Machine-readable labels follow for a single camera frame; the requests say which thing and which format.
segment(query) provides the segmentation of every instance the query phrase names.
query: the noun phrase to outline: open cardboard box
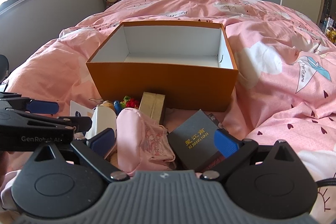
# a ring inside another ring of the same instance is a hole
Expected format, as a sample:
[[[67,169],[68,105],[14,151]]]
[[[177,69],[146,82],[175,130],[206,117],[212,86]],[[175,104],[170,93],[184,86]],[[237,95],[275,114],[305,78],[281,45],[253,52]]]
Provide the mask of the open cardboard box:
[[[166,106],[225,111],[238,70],[224,26],[198,21],[121,23],[87,62],[104,100],[166,95]]]

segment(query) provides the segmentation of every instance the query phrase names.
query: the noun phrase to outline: pink bedding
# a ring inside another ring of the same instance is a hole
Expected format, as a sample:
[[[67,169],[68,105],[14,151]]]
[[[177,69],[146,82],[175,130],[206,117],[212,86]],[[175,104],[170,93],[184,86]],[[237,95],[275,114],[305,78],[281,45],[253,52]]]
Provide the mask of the pink bedding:
[[[87,107],[100,101],[86,60],[120,21],[195,20],[226,26],[239,79],[226,113],[215,116],[235,137],[260,144],[287,140],[314,179],[336,174],[336,46],[303,14],[261,0],[123,0],[63,30],[8,78],[8,90]],[[169,131],[194,111],[169,109]],[[26,156],[11,158],[11,170]],[[335,218],[336,191],[319,194],[312,214]]]

